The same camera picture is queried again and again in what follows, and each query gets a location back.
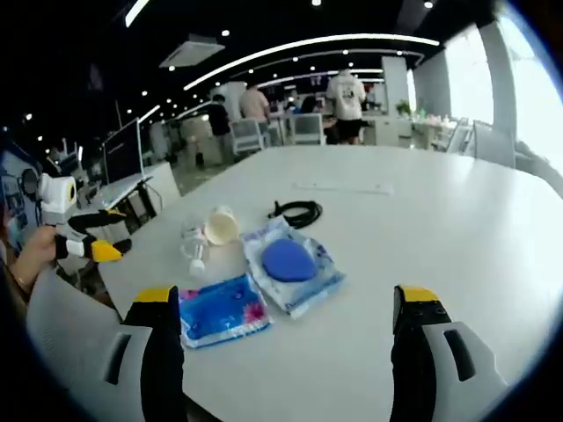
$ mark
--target blue sponge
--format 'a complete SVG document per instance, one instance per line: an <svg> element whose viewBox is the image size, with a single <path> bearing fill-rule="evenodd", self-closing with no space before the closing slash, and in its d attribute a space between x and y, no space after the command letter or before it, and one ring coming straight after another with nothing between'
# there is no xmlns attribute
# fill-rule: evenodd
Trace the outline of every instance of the blue sponge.
<svg viewBox="0 0 563 422"><path fill-rule="evenodd" d="M272 242L262 252L266 273L278 281L306 281L317 275L317 267L307 250L293 240L283 238Z"/></svg>

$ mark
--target white wall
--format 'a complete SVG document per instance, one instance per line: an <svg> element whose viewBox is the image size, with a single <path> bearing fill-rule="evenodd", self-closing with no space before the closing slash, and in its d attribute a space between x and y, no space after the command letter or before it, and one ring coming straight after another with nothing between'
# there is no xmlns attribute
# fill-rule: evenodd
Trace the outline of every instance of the white wall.
<svg viewBox="0 0 563 422"><path fill-rule="evenodd" d="M437 116L451 116L450 80L442 51L413 71L416 106Z"/></svg>
<svg viewBox="0 0 563 422"><path fill-rule="evenodd" d="M396 105L405 100L408 102L408 85L406 83L406 61L403 57L383 57L385 86L387 87L387 105L389 115L397 117Z"/></svg>
<svg viewBox="0 0 563 422"><path fill-rule="evenodd" d="M382 110L387 110L387 90L385 88L385 84L374 84L373 90L376 97L376 103L381 104Z"/></svg>
<svg viewBox="0 0 563 422"><path fill-rule="evenodd" d="M493 126L511 136L516 135L516 97L508 50L497 22L479 29L493 84Z"/></svg>

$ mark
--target blue ice pack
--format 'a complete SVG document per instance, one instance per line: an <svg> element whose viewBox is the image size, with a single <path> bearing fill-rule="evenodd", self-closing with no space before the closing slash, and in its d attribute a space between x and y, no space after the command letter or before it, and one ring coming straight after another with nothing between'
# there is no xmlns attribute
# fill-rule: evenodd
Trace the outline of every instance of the blue ice pack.
<svg viewBox="0 0 563 422"><path fill-rule="evenodd" d="M180 290L179 315L182 343L190 348L248 336L271 323L246 274L200 290Z"/></svg>

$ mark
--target black shorts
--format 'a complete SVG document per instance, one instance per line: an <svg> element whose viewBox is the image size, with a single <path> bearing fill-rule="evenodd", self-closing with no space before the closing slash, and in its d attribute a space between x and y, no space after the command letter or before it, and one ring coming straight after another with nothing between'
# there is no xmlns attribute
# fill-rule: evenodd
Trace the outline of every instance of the black shorts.
<svg viewBox="0 0 563 422"><path fill-rule="evenodd" d="M338 120L338 134L341 141L357 138L362 128L362 120Z"/></svg>

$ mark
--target curved light strip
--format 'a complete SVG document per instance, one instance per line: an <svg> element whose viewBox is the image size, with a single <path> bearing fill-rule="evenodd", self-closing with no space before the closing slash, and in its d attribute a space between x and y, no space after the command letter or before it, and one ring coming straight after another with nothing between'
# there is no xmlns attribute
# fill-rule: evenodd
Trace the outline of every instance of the curved light strip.
<svg viewBox="0 0 563 422"><path fill-rule="evenodd" d="M401 51L403 53L403 56L405 55L414 55L416 57L418 57L418 60L416 61L416 63L414 64L415 66L418 66L420 62L422 62L424 60L425 55L423 53L417 53L415 51L409 51L409 50L392 50L389 48L355 48L352 50L348 50L348 53L350 55L355 55L355 54L374 54L374 53L384 53L384 54L388 54L388 55L397 55L397 51ZM299 60L301 59L308 59L311 57L319 57L319 56L325 56L325 55L342 55L342 50L330 50L330 51L321 51L321 52L317 52L317 53L308 53L307 55L299 55L298 58ZM270 66L274 66L275 64L280 64L280 63L285 63L285 62L292 62L293 61L293 57L289 57L287 59L281 59L281 60L276 60L275 62L269 62L266 64L261 64L260 66L256 66L254 67L254 71L258 70L258 69L264 69ZM230 77L230 79L234 79L238 76L241 75L245 75L247 72L247 70L243 71L243 72L238 72L237 74L233 75Z"/></svg>
<svg viewBox="0 0 563 422"><path fill-rule="evenodd" d="M353 69L351 70L351 72L352 73L384 73L382 69ZM286 77L280 77L278 79L272 79L271 81L263 82L262 84L258 84L257 86L259 88L266 88L267 86L279 85L286 82L295 81L296 79L305 79L307 77L325 76L325 75L330 76L337 74L338 74L338 70L328 70L326 72L315 72L315 73L307 73L305 75L286 76Z"/></svg>
<svg viewBox="0 0 563 422"><path fill-rule="evenodd" d="M152 107L141 119L139 119L139 123L143 123L146 119L148 119L156 110L160 108L160 105L155 105Z"/></svg>
<svg viewBox="0 0 563 422"><path fill-rule="evenodd" d="M249 62L250 60L258 59L265 55L272 55L273 53L278 53L283 50L289 50L291 48L310 46L312 44L320 44L322 42L332 42L332 41L346 41L346 40L395 40L395 41L408 41L408 42L418 42L420 44L428 44L429 46L439 46L440 43L435 40L429 40L428 38L413 37L410 35L397 35L392 33L345 33L342 35L329 35L327 37L311 38L309 40L300 40L295 42L290 42L289 44L282 44L278 47L267 48L266 50L259 51L252 55L248 55L241 59L235 60L234 62L227 63L220 68L210 71L208 74L198 77L193 82L190 82L184 87L184 91L194 88L196 85L207 81L213 76L219 75L225 70L229 70Z"/></svg>
<svg viewBox="0 0 563 422"><path fill-rule="evenodd" d="M200 108L203 108L205 106L208 106L212 103L212 101L206 101L205 103L199 104L194 108L190 108L189 110L184 111L183 113L179 114L178 117L174 118L175 120L180 120L182 117L184 117L185 115L189 114L189 113L193 113L198 111Z"/></svg>

